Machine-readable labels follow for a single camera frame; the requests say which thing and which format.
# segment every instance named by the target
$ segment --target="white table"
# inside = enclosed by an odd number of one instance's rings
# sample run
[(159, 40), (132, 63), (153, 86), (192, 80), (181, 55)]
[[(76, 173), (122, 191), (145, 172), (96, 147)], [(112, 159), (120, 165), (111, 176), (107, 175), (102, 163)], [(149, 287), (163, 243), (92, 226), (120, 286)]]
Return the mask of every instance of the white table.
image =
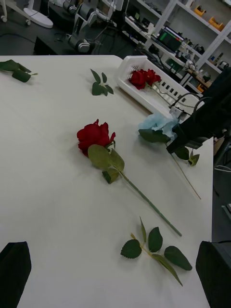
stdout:
[[(180, 165), (164, 146), (138, 139), (148, 113), (123, 91), (93, 97), (90, 68), (113, 75), (115, 56), (17, 56), (39, 75), (21, 83), (0, 73), (0, 250), (27, 241), (32, 271), (18, 308), (207, 308), (195, 267), (177, 269), (178, 282), (143, 253), (120, 255), (133, 232), (159, 226), (163, 248), (175, 245), (195, 265), (199, 244), (211, 240), (212, 141), (198, 165)], [(116, 132), (125, 174), (183, 234), (176, 235), (123, 180), (108, 185), (77, 147), (76, 132), (97, 118)]]

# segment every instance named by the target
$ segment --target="light blue rose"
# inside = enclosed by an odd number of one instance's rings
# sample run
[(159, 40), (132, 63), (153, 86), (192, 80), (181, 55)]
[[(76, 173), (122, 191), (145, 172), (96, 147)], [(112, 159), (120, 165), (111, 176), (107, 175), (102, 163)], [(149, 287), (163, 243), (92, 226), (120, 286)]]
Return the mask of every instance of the light blue rose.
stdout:
[(179, 120), (176, 117), (166, 118), (160, 112), (156, 111), (153, 115), (149, 115), (138, 127), (139, 129), (162, 130), (163, 134), (174, 140), (177, 135), (172, 129), (178, 122)]

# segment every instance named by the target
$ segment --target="white basket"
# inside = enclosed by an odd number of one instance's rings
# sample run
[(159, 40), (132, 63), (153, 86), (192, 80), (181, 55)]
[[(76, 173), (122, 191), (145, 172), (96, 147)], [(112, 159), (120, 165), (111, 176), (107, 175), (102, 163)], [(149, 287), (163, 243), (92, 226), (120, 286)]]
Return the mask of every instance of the white basket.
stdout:
[[(153, 69), (161, 77), (161, 82), (158, 83), (157, 86), (155, 84), (153, 85), (155, 91), (149, 88), (138, 90), (129, 82), (132, 72), (140, 69), (145, 71)], [(188, 93), (188, 91), (179, 83), (174, 81), (160, 68), (150, 62), (147, 56), (127, 56), (118, 68), (115, 78), (118, 86), (136, 99), (141, 105), (151, 112), (157, 110), (166, 117), (171, 117), (169, 114), (169, 106), (173, 104), (179, 96)], [(185, 110), (187, 113), (192, 114), (193, 107), (197, 102), (198, 99), (195, 96), (188, 95), (179, 100), (177, 106)], [(191, 106), (191, 108), (180, 105), (180, 103)]]

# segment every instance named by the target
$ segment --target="monitor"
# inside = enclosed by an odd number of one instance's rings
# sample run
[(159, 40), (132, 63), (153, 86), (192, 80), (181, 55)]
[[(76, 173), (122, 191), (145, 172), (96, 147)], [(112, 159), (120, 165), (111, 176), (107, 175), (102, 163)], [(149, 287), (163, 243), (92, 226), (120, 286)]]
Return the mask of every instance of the monitor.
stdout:
[(176, 52), (184, 38), (169, 27), (165, 27), (157, 38), (163, 45), (168, 47), (172, 52)]

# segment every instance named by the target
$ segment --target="artificial rose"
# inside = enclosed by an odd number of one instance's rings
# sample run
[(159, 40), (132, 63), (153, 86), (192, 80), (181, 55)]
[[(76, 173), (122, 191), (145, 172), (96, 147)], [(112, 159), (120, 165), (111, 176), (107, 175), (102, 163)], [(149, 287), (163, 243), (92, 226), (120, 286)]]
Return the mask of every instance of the artificial rose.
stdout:
[(78, 147), (85, 156), (88, 156), (88, 148), (91, 145), (98, 144), (101, 146), (107, 146), (114, 140), (116, 134), (113, 133), (111, 138), (109, 138), (108, 133), (108, 124), (105, 122), (104, 124), (99, 125), (99, 119), (97, 119), (93, 124), (88, 124), (78, 131)]
[(145, 71), (134, 71), (132, 73), (130, 83), (133, 84), (138, 90), (145, 88), (146, 74)]
[(130, 79), (130, 83), (132, 83), (138, 90), (144, 89), (146, 83), (152, 87), (155, 82), (160, 81), (161, 77), (156, 75), (153, 69), (148, 69), (148, 71), (144, 71), (143, 69), (134, 71)]

